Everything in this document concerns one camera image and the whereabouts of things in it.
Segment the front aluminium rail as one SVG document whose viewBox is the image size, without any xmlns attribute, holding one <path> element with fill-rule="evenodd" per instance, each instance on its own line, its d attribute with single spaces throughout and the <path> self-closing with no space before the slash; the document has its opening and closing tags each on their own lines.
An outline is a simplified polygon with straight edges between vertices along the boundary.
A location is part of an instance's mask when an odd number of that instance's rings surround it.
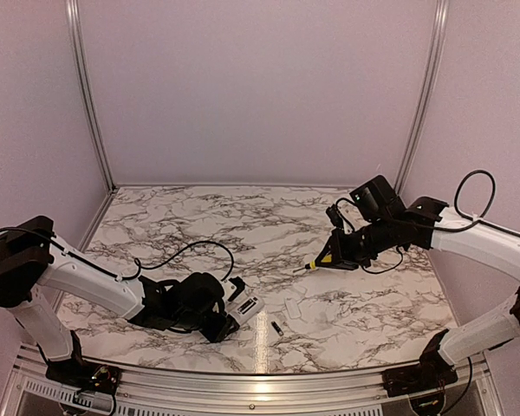
<svg viewBox="0 0 520 416">
<path fill-rule="evenodd" d="M 320 374 L 211 374 L 123 365 L 116 395 L 81 392 L 47 380 L 33 348 L 22 348 L 10 373 L 2 415 L 410 415 L 442 393 L 448 415 L 500 415 L 486 362 L 457 368 L 458 381 L 391 397 L 380 368 Z"/>
</svg>

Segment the left aluminium frame post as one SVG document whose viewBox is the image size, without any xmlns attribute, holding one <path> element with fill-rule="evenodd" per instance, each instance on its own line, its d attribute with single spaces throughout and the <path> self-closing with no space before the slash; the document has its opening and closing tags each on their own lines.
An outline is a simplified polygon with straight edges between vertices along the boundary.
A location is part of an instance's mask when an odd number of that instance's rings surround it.
<svg viewBox="0 0 520 416">
<path fill-rule="evenodd" d="M 66 14 L 68 20 L 68 30 L 75 59 L 75 71 L 79 88 L 81 91 L 81 100 L 84 114 L 88 123 L 88 129 L 97 158 L 99 170 L 101 172 L 102 181 L 108 193 L 116 191 L 116 184 L 112 170 L 107 159 L 107 151 L 101 134 L 101 127 L 98 120 L 92 86 L 88 72 L 87 59 L 84 48 L 80 5 L 76 0 L 67 0 Z"/>
</svg>

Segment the white remote control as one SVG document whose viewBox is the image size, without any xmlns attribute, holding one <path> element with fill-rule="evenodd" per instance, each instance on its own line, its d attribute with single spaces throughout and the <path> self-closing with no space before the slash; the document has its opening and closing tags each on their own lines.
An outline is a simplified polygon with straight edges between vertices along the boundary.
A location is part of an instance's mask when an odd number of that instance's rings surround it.
<svg viewBox="0 0 520 416">
<path fill-rule="evenodd" d="M 262 298 L 254 295 L 246 296 L 242 300 L 237 301 L 236 305 L 229 311 L 228 315 L 232 317 L 239 326 L 243 326 L 264 306 Z"/>
</svg>

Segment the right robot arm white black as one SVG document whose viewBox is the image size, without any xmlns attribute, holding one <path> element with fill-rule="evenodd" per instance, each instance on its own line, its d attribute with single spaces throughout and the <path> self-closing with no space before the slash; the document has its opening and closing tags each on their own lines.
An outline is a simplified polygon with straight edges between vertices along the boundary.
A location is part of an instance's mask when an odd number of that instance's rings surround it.
<svg viewBox="0 0 520 416">
<path fill-rule="evenodd" d="M 518 281 L 516 293 L 465 325 L 438 332 L 418 363 L 383 372 L 388 396 L 423 392 L 457 381 L 456 365 L 475 354 L 520 337 L 520 232 L 467 215 L 456 205 L 420 197 L 405 206 L 387 179 L 378 175 L 351 191 L 347 202 L 367 221 L 356 230 L 338 205 L 326 214 L 334 226 L 326 244 L 306 270 L 366 269 L 390 249 L 412 246 L 456 254 L 484 264 Z"/>
</svg>

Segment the yellow handled screwdriver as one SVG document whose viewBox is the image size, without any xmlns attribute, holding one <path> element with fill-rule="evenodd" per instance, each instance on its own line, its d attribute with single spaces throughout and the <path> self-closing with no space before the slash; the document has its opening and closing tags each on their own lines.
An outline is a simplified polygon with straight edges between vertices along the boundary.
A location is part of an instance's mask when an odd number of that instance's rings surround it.
<svg viewBox="0 0 520 416">
<path fill-rule="evenodd" d="M 317 270 L 320 268 L 328 268 L 332 263 L 332 256 L 326 255 L 323 256 L 321 259 L 315 259 L 309 263 L 306 263 L 301 268 L 292 270 L 293 273 L 298 273 L 302 271 L 308 271 L 308 270 Z"/>
</svg>

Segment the white battery compartment cover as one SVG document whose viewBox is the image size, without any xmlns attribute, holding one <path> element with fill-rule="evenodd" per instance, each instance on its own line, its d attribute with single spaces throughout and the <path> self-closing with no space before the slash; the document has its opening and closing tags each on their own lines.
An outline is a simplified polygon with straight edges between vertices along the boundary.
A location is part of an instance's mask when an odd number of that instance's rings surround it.
<svg viewBox="0 0 520 416">
<path fill-rule="evenodd" d="M 301 317 L 302 314 L 295 299 L 286 298 L 284 303 L 290 319 L 299 319 Z"/>
</svg>

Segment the aluminium frame post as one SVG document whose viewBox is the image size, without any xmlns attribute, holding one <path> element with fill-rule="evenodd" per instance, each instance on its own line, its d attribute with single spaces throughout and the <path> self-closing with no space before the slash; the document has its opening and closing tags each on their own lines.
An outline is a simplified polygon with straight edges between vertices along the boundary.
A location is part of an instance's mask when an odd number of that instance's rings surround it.
<svg viewBox="0 0 520 416">
<path fill-rule="evenodd" d="M 81 91 L 81 100 L 84 114 L 88 123 L 88 129 L 97 158 L 99 170 L 101 172 L 102 181 L 108 193 L 116 191 L 116 184 L 112 170 L 107 159 L 107 151 L 101 134 L 101 127 L 98 120 L 92 86 L 88 72 L 87 59 L 84 48 L 80 5 L 76 0 L 67 0 L 66 14 L 68 20 L 68 30 L 75 59 L 75 71 L 79 88 Z"/>
<path fill-rule="evenodd" d="M 400 161 L 400 167 L 393 186 L 394 190 L 399 195 L 404 192 L 409 174 L 413 168 L 416 152 L 421 142 L 422 132 L 426 121 L 427 111 L 430 106 L 432 93 L 439 76 L 439 66 L 444 50 L 449 7 L 450 2 L 447 0 L 438 0 L 436 2 L 429 50 L 424 74 L 422 77 L 419 98 L 415 108 L 413 121 L 409 129 L 405 150 Z"/>
</svg>

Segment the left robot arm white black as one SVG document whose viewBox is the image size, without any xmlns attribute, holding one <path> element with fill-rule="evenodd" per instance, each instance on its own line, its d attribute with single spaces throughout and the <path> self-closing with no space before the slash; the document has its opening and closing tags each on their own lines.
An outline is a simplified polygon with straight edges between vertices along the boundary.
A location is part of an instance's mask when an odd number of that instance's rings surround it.
<svg viewBox="0 0 520 416">
<path fill-rule="evenodd" d="M 194 272 L 182 281 L 154 281 L 137 273 L 106 270 L 54 233 L 50 218 L 37 216 L 0 228 L 0 308 L 7 309 L 34 340 L 52 373 L 75 386 L 92 378 L 74 331 L 51 308 L 41 287 L 94 303 L 130 324 L 176 334 L 199 332 L 223 341 L 246 321 L 237 312 L 244 284 Z"/>
</svg>

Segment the right aluminium frame post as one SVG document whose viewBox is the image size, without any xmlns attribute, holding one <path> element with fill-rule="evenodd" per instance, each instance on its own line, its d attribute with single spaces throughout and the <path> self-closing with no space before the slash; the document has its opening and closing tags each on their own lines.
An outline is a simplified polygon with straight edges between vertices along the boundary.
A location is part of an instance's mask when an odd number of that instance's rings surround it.
<svg viewBox="0 0 520 416">
<path fill-rule="evenodd" d="M 394 190 L 399 195 L 404 192 L 409 174 L 413 168 L 416 152 L 421 142 L 422 132 L 426 121 L 427 111 L 430 106 L 432 93 L 439 76 L 439 66 L 444 50 L 449 7 L 450 2 L 447 0 L 438 0 L 436 2 L 429 50 L 424 74 L 422 77 L 419 98 L 415 108 L 413 121 L 409 129 L 405 150 L 400 161 L 400 167 L 393 186 Z"/>
</svg>

